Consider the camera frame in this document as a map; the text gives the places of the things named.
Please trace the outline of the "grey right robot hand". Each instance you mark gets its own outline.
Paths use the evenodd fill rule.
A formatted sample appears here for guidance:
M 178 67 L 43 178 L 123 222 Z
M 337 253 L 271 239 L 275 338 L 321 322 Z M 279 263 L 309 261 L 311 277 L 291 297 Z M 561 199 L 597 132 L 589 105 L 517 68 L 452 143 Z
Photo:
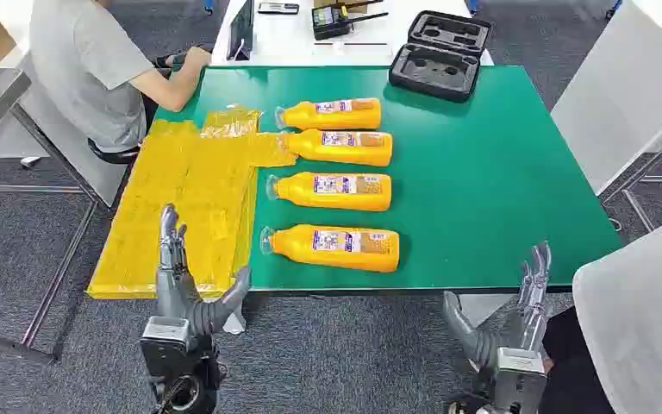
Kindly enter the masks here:
M 458 296 L 443 292 L 443 315 L 474 367 L 492 369 L 497 363 L 499 348 L 540 350 L 548 320 L 544 297 L 551 264 L 552 253 L 547 241 L 532 246 L 530 259 L 521 264 L 521 283 L 516 305 L 509 313 L 509 329 L 502 334 L 473 327 Z

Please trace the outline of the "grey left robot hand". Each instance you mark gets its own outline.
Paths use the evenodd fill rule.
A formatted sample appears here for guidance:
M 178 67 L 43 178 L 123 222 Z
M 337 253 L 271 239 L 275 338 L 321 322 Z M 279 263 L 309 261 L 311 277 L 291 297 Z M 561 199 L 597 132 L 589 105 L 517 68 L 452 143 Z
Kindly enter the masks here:
M 186 230 L 186 225 L 178 224 L 175 206 L 166 204 L 160 218 L 156 271 L 159 313 L 186 319 L 194 335 L 206 336 L 221 331 L 230 315 L 240 308 L 250 289 L 252 271 L 248 266 L 241 267 L 234 275 L 234 284 L 220 298 L 204 301 L 190 273 L 184 242 Z

